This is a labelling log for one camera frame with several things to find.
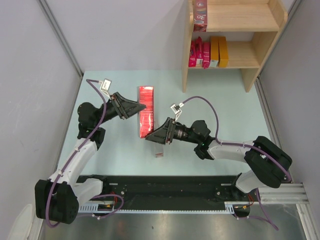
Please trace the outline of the silver toothpaste box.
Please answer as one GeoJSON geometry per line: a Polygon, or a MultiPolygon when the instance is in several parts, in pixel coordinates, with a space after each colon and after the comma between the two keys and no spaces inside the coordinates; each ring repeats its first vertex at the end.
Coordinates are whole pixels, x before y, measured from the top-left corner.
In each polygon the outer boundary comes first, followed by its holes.
{"type": "Polygon", "coordinates": [[[162,144],[154,144],[154,155],[156,158],[162,158],[164,156],[164,147],[162,144]]]}
{"type": "Polygon", "coordinates": [[[154,130],[154,87],[139,86],[138,102],[145,105],[138,114],[139,137],[143,139],[154,130]]]}

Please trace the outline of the pink toothpaste box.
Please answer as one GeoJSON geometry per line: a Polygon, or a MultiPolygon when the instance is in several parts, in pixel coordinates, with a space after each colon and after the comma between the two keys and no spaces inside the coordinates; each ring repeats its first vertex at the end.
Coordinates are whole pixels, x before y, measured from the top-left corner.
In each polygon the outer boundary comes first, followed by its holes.
{"type": "Polygon", "coordinates": [[[195,41],[192,40],[190,44],[188,67],[189,68],[195,67],[196,64],[197,64],[197,57],[196,57],[195,41]]]}
{"type": "Polygon", "coordinates": [[[202,66],[203,65],[203,41],[200,36],[195,40],[195,53],[196,53],[196,64],[202,66]]]}
{"type": "Polygon", "coordinates": [[[204,42],[203,43],[203,51],[202,51],[202,67],[203,69],[207,69],[211,63],[211,43],[204,42]]]}

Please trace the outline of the gold R&O toothpaste box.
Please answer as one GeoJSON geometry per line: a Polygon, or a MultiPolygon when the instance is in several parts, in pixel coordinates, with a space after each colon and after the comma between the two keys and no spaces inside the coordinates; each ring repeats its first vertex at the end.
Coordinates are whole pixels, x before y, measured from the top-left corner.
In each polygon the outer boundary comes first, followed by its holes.
{"type": "Polygon", "coordinates": [[[210,68],[217,68],[219,66],[219,37],[210,37],[210,68]]]}

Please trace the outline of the orange toothpaste box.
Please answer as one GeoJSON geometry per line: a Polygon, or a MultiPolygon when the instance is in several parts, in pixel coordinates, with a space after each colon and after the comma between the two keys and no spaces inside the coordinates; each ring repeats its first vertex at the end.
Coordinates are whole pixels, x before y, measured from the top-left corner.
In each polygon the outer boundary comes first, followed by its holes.
{"type": "Polygon", "coordinates": [[[225,36],[218,37],[218,47],[219,47],[219,63],[220,68],[226,68],[229,63],[228,45],[225,36]]]}

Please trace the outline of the red 3D toothpaste box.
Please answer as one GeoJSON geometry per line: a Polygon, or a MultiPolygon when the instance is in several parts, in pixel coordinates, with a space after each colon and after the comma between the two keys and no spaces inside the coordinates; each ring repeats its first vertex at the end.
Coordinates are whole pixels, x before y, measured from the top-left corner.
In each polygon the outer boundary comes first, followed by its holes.
{"type": "Polygon", "coordinates": [[[193,3],[193,31],[206,32],[208,26],[208,1],[195,0],[193,3]]]}

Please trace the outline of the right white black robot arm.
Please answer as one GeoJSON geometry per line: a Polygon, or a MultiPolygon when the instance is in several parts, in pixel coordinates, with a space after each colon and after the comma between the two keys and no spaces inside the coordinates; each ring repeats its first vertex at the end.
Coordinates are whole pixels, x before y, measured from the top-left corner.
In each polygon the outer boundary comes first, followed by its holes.
{"type": "Polygon", "coordinates": [[[250,170],[240,173],[230,188],[231,196],[242,201],[249,192],[263,186],[277,189],[288,179],[292,158],[264,136],[243,143],[222,142],[210,135],[204,120],[196,120],[187,127],[173,118],[167,118],[145,139],[157,144],[171,144],[173,140],[195,144],[194,152],[201,159],[225,159],[248,164],[250,170]]]}

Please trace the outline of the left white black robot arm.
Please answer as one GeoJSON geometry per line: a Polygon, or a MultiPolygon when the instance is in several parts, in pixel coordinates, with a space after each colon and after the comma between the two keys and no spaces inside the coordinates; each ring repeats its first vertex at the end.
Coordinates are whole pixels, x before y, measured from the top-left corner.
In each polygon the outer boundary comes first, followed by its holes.
{"type": "Polygon", "coordinates": [[[39,219],[71,224],[79,208],[93,197],[105,200],[110,196],[111,188],[98,178],[87,178],[81,184],[77,180],[104,141],[106,131],[100,125],[115,117],[128,119],[144,109],[144,104],[118,92],[103,100],[99,108],[90,102],[78,107],[78,135],[73,152],[61,169],[35,185],[35,212],[39,219]]]}

